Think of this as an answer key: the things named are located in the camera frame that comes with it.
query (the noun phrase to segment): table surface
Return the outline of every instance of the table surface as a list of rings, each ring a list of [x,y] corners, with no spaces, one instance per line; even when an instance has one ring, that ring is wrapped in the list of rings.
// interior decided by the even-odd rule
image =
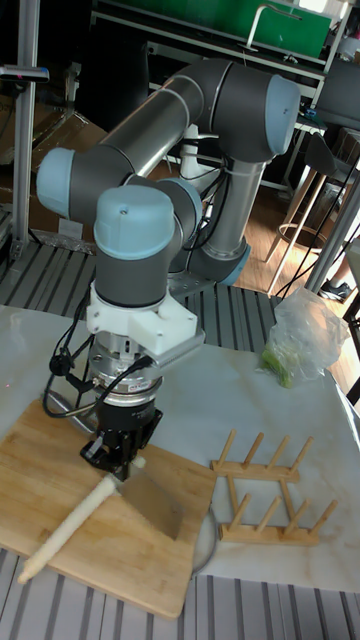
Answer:
[[[44,388],[53,345],[67,326],[68,321],[59,316],[2,308],[1,433]],[[74,348],[86,335],[85,323],[81,323]],[[254,461],[265,464],[289,434],[291,442],[281,464],[291,466],[306,439],[314,436],[312,449],[300,468],[300,482],[290,486],[295,510],[310,497],[312,504],[301,523],[312,526],[332,499],[338,499],[339,506],[321,531],[317,547],[220,543],[205,572],[222,578],[360,591],[356,424],[352,417],[349,420],[330,374],[288,390],[257,367],[255,354],[210,345],[171,365],[157,395],[156,405],[164,417],[152,444],[208,466],[211,459],[219,457],[231,428],[238,430],[229,454],[235,461],[245,458],[259,431],[263,431],[265,438]],[[54,388],[68,398],[74,397],[63,380],[58,380]],[[236,485],[239,501],[248,491],[254,495],[244,524],[260,522],[279,493],[278,484],[236,481]],[[219,522],[231,520],[225,479],[218,479],[213,506]],[[285,525],[287,521],[285,507],[280,505],[271,523]],[[200,553],[202,546],[209,546],[210,537],[211,529],[205,525],[199,539]]]
[[[20,262],[0,267],[0,304],[72,317],[93,278],[95,258],[30,243]],[[279,300],[217,285],[178,298],[198,314],[207,342],[260,353]],[[360,596],[198,576],[178,621],[151,614],[45,569],[21,587],[15,554],[0,551],[1,640],[353,640]]]

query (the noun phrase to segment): metal floor grate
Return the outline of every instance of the metal floor grate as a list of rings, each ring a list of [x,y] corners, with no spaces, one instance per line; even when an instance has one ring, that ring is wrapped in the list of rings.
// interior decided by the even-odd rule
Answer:
[[[72,317],[95,258],[30,243],[0,277],[0,304]],[[277,300],[217,285],[178,296],[208,344],[260,353]],[[19,558],[0,550],[0,640],[355,640],[360,596],[198,576],[184,610],[167,622],[45,569],[17,583]]]

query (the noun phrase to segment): metal pole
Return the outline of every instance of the metal pole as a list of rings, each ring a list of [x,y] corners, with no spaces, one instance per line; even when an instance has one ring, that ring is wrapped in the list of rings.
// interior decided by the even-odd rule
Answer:
[[[305,285],[317,293],[360,209],[360,172]]]
[[[18,65],[37,64],[40,0],[20,0]],[[28,243],[30,164],[33,139],[35,83],[29,82],[16,101],[11,258],[20,258]]]

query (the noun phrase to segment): plastic wrapper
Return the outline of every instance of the plastic wrapper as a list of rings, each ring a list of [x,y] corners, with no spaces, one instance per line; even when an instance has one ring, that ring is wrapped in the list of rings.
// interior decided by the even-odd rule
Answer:
[[[300,287],[276,307],[275,317],[261,368],[276,373],[283,387],[315,380],[338,360],[348,326],[319,296]]]

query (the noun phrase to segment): black cable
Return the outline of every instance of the black cable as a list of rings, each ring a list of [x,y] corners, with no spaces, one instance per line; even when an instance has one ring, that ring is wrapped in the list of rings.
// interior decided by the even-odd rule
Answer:
[[[83,342],[83,344],[75,351],[75,353],[73,355],[70,354],[69,351],[69,343],[71,341],[72,336],[74,335],[75,329],[77,327],[77,324],[79,322],[80,316],[83,312],[84,307],[86,306],[87,302],[89,299],[89,288],[86,290],[84,296],[81,298],[79,304],[77,305],[76,309],[75,309],[75,313],[74,313],[74,318],[73,321],[70,325],[70,327],[68,327],[68,329],[65,331],[65,333],[63,333],[63,335],[59,338],[59,340],[57,341],[53,354],[51,356],[50,359],[50,370],[51,370],[51,366],[52,363],[54,362],[54,360],[56,358],[68,358],[69,359],[69,363],[70,366],[73,365],[74,360],[77,358],[77,356],[86,348],[86,346],[90,343],[91,339],[93,339],[93,336],[89,336],[85,342]],[[68,417],[68,412],[62,414],[62,413],[53,413],[52,411],[50,411],[50,409],[47,406],[47,402],[48,402],[48,397],[49,397],[49,392],[51,390],[51,386],[52,383],[54,381],[55,378],[55,374],[53,373],[53,371],[51,372],[50,378],[48,380],[48,383],[45,387],[45,391],[44,391],[44,396],[43,396],[43,409],[45,411],[45,413],[50,416],[51,418],[57,418],[57,417],[61,417],[61,418],[67,418]]]
[[[153,361],[150,358],[150,356],[144,356],[143,358],[139,358],[139,360],[136,360],[136,362],[134,362],[134,364],[128,367],[126,371],[123,371],[120,375],[118,375],[118,377],[115,378],[115,380],[113,380],[113,382],[109,384],[108,387],[106,387],[106,389],[99,396],[99,398],[95,400],[95,402],[93,402],[90,406],[87,405],[86,407],[79,407],[78,409],[75,409],[72,411],[65,411],[63,413],[55,413],[51,411],[47,406],[51,385],[55,378],[55,375],[52,373],[44,391],[43,402],[42,402],[43,409],[50,418],[61,418],[61,419],[70,418],[71,416],[81,415],[81,414],[85,414],[84,417],[88,418],[92,413],[94,413],[94,411],[96,411],[96,409],[98,409],[100,405],[102,405],[105,402],[109,393],[111,393],[111,391],[119,384],[119,382],[121,382],[121,380],[126,378],[126,376],[128,376],[130,373],[134,373],[134,371],[138,371],[139,369],[145,369],[145,367],[149,367],[152,364],[152,362]]]
[[[211,229],[210,229],[210,231],[209,231],[208,235],[203,239],[203,241],[202,241],[202,242],[200,242],[200,244],[195,244],[195,245],[193,246],[193,248],[192,248],[192,251],[197,251],[198,249],[202,249],[202,247],[204,247],[204,246],[205,246],[205,244],[206,244],[206,243],[210,240],[210,238],[212,238],[212,236],[214,235],[214,233],[215,233],[215,229],[217,228],[217,226],[218,226],[218,224],[219,224],[219,221],[220,221],[220,218],[221,218],[221,215],[222,215],[222,212],[223,212],[224,206],[225,206],[225,202],[226,202],[227,195],[228,195],[228,193],[229,193],[230,179],[231,179],[231,178],[230,178],[230,174],[229,174],[229,173],[226,173],[225,178],[224,178],[224,181],[223,181],[223,182],[221,183],[221,185],[220,185],[220,186],[222,186],[222,184],[226,181],[225,189],[224,189],[224,194],[223,194],[223,199],[222,199],[222,201],[221,201],[221,205],[220,205],[220,207],[219,207],[219,211],[218,211],[218,214],[217,214],[217,216],[216,216],[216,220],[215,220],[215,222],[213,223],[213,225],[212,225],[212,227],[211,227]]]
[[[356,238],[357,232],[360,229],[360,223],[358,224],[358,226],[356,227],[354,233],[352,234],[351,238],[349,240],[347,240],[347,242],[345,242],[344,246],[342,247],[340,253],[336,256],[336,258],[332,261],[331,266],[333,266],[335,264],[335,262],[340,258],[340,256],[345,253],[346,249],[348,248],[349,244],[353,241],[354,238]],[[310,265],[310,267],[308,267],[307,269],[305,269],[305,271],[302,271],[301,273],[299,273],[296,277],[294,276],[294,278],[292,279],[291,285],[294,284],[294,282],[296,282],[296,280],[298,280],[299,278],[302,278],[302,276],[304,276],[308,271],[311,271],[311,269],[316,265],[317,261],[319,258],[316,258],[316,260]],[[281,293],[288,285],[285,284],[281,289],[279,289],[279,291],[275,294],[276,296],[279,295],[279,293]]]
[[[221,171],[222,167],[215,167],[214,169],[209,169],[209,171],[205,171],[204,173],[200,173],[198,176],[193,176],[192,178],[186,178],[181,171],[179,171],[179,176],[180,178],[182,178],[183,180],[187,180],[188,182],[190,182],[191,180],[197,180],[198,178],[204,178],[204,176],[208,176],[210,175],[210,173],[214,173],[214,171]]]
[[[99,396],[98,399],[94,402],[94,406],[85,414],[85,418],[88,418],[92,413],[94,413],[96,409],[98,409],[101,404],[105,402],[109,393],[111,393],[112,390],[115,389],[115,387],[119,384],[119,382],[121,382],[121,380],[126,378],[126,376],[128,376],[130,373],[134,373],[135,371],[139,371],[140,369],[150,367],[152,364],[153,360],[150,358],[150,356],[143,356],[142,358],[136,360],[132,365],[130,365],[130,367],[126,369],[126,371],[120,373],[120,375],[118,375],[118,377],[115,378],[115,380],[113,380],[112,383],[106,387],[101,396]]]
[[[89,356],[90,356],[90,349],[93,345],[93,342],[95,340],[95,335],[91,335],[90,338],[88,338],[88,342],[89,342],[89,351],[88,351],[88,355],[86,358],[86,364],[85,364],[85,369],[84,369],[84,373],[83,373],[83,377],[82,377],[82,383],[85,384],[86,380],[87,380],[87,376],[89,373],[89,367],[90,367],[90,361],[89,361]],[[84,393],[83,391],[79,391],[78,393],[78,397],[76,398],[76,402],[75,402],[75,409],[77,409],[80,406],[80,402],[81,402],[81,398],[83,397]]]
[[[191,247],[183,247],[183,250],[184,251],[188,251],[189,254],[190,254],[189,258],[187,260],[187,265],[186,265],[187,269],[189,268],[189,264],[190,264],[190,260],[191,260],[193,252],[196,251],[197,249],[200,249],[203,246],[203,244],[205,244],[205,242],[207,242],[208,238],[210,237],[210,234],[209,234],[209,236],[207,236],[206,241],[203,244],[201,244],[201,245],[197,244],[197,242],[198,242],[198,240],[200,238],[200,234],[202,232],[204,232],[207,229],[207,227],[209,226],[209,224],[211,223],[211,219],[207,218],[207,211],[209,209],[209,206],[211,206],[213,204],[214,198],[215,198],[218,190],[220,189],[221,185],[223,184],[224,179],[225,179],[225,177],[222,176],[222,181],[219,183],[219,186],[217,187],[217,189],[212,194],[211,200],[208,203],[208,205],[206,207],[206,210],[204,211],[201,219],[199,220],[199,223],[198,223],[198,226],[196,228],[196,231],[195,231],[193,237],[190,239],[190,241],[192,242]],[[216,219],[216,221],[214,223],[215,225],[217,225],[218,220],[219,220],[219,216],[217,217],[217,219]]]
[[[33,230],[32,230],[32,229],[30,229],[30,227],[28,227],[28,233],[29,233],[29,236],[31,236],[31,237],[32,237],[32,239],[33,239],[37,244],[39,244],[40,246],[42,246],[42,242],[40,242],[39,238],[35,235],[35,233],[33,232]]]
[[[321,222],[320,226],[318,227],[318,229],[317,229],[316,233],[314,234],[313,239],[312,239],[312,241],[311,241],[311,243],[310,243],[310,246],[308,247],[308,249],[307,249],[307,251],[306,251],[306,253],[305,253],[305,255],[304,255],[303,259],[301,260],[301,262],[300,262],[300,264],[299,264],[299,266],[298,266],[297,270],[295,271],[295,274],[294,274],[293,278],[292,278],[291,280],[289,280],[289,282],[288,282],[286,285],[284,285],[284,286],[283,286],[283,287],[282,287],[282,288],[281,288],[281,289],[280,289],[280,290],[275,294],[276,296],[278,296],[278,295],[279,295],[282,291],[284,291],[284,289],[285,289],[285,292],[284,292],[284,295],[283,295],[283,299],[284,299],[284,298],[285,298],[285,296],[286,296],[286,294],[288,293],[289,289],[290,289],[290,288],[292,287],[292,285],[294,284],[294,282],[295,282],[296,280],[298,280],[298,278],[299,278],[299,277],[301,277],[301,276],[299,276],[299,275],[298,275],[298,274],[299,274],[299,272],[300,272],[300,269],[302,268],[302,266],[303,266],[304,262],[306,261],[306,259],[307,259],[308,255],[309,255],[309,253],[310,253],[310,251],[311,251],[311,249],[314,247],[315,242],[316,242],[317,238],[319,237],[319,235],[320,235],[320,233],[321,233],[321,229],[323,228],[324,224],[326,223],[326,221],[327,221],[327,220],[329,219],[329,217],[331,216],[331,214],[332,214],[332,212],[333,212],[333,210],[334,210],[334,208],[335,208],[335,206],[336,206],[336,204],[337,204],[337,202],[338,202],[338,200],[339,200],[339,198],[340,198],[340,195],[343,193],[343,191],[344,191],[345,187],[347,186],[347,183],[348,183],[348,181],[349,181],[349,179],[350,179],[350,176],[351,176],[352,172],[354,171],[354,169],[355,169],[355,167],[356,167],[356,165],[357,165],[358,161],[359,161],[359,158],[357,158],[357,160],[353,163],[353,165],[352,165],[351,169],[349,170],[349,173],[348,173],[348,175],[346,176],[346,178],[345,178],[345,180],[344,180],[344,183],[342,184],[342,186],[341,186],[341,189],[340,189],[339,193],[337,194],[337,196],[336,196],[336,198],[335,198],[334,202],[333,202],[333,203],[332,203],[332,205],[330,206],[329,211],[327,212],[326,216],[324,217],[323,221]],[[305,273],[307,273],[309,270],[310,270],[309,268],[308,268],[308,269],[306,269],[306,271],[304,271],[301,275],[304,275],[304,274],[305,274]]]

